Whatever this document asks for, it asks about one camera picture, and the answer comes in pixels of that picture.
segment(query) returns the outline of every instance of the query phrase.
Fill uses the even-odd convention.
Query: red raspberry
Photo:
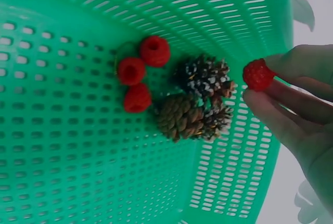
[[[276,73],[271,71],[264,59],[254,60],[243,70],[243,79],[249,89],[256,92],[264,91],[272,83]]]
[[[122,84],[136,85],[142,81],[145,74],[145,63],[140,58],[127,57],[119,63],[118,77]]]
[[[124,108],[129,113],[141,113],[151,105],[151,94],[144,83],[131,86],[128,90],[125,100]]]
[[[160,68],[170,60],[171,52],[167,40],[152,35],[142,42],[140,55],[147,65]]]

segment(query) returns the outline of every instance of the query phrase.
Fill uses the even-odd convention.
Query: human hand holding raspberry
[[[265,62],[283,80],[333,102],[333,45],[297,46]],[[264,92],[247,89],[244,100],[295,155],[333,215],[333,106],[273,79]]]

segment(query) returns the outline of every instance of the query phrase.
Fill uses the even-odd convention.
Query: basket
[[[290,0],[0,1],[0,223],[255,223],[279,144],[241,73],[291,48]],[[172,51],[154,93],[184,54],[227,60],[235,115],[214,144],[124,112],[114,50],[153,34]]]

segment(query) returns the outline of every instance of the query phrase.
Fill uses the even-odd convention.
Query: basket hole
[[[36,81],[45,81],[46,78],[45,78],[45,76],[42,75],[42,74],[36,74],[36,75],[35,75],[35,80],[36,80]]]
[[[34,29],[32,29],[30,27],[24,27],[22,29],[22,31],[23,31],[24,34],[29,34],[29,35],[34,34],[34,32],[35,32]]]
[[[51,39],[53,37],[53,35],[50,32],[43,32],[42,37],[46,38],[46,39]]]
[[[78,46],[79,46],[79,47],[87,47],[88,44],[87,44],[86,42],[84,42],[84,41],[79,41],[79,42],[78,42]]]
[[[58,55],[59,56],[68,56],[67,51],[64,51],[63,49],[58,50]]]
[[[25,89],[23,87],[15,87],[14,88],[14,93],[15,94],[24,94],[25,93]]]
[[[69,42],[71,42],[71,39],[70,39],[69,37],[67,37],[67,36],[62,36],[62,37],[60,38],[60,41],[61,41],[62,43],[69,43]]]
[[[11,38],[0,38],[0,44],[11,45],[12,44],[12,39]]]
[[[7,61],[9,58],[9,55],[7,53],[0,53],[0,61]]]
[[[6,22],[3,24],[3,28],[5,30],[14,30],[16,28],[16,25],[14,23]]]
[[[17,59],[16,59],[16,62],[18,64],[27,64],[28,59],[25,56],[18,56]]]
[[[77,58],[78,60],[84,60],[84,59],[85,59],[85,56],[82,55],[82,54],[77,54],[77,55],[76,55],[76,58]]]
[[[21,41],[19,46],[20,46],[20,48],[30,49],[31,48],[31,43],[29,43],[27,41]]]
[[[36,65],[39,67],[46,67],[46,61],[44,60],[37,60]]]
[[[23,79],[23,78],[25,78],[25,72],[23,72],[23,71],[15,71],[14,76],[15,76],[15,78]]]

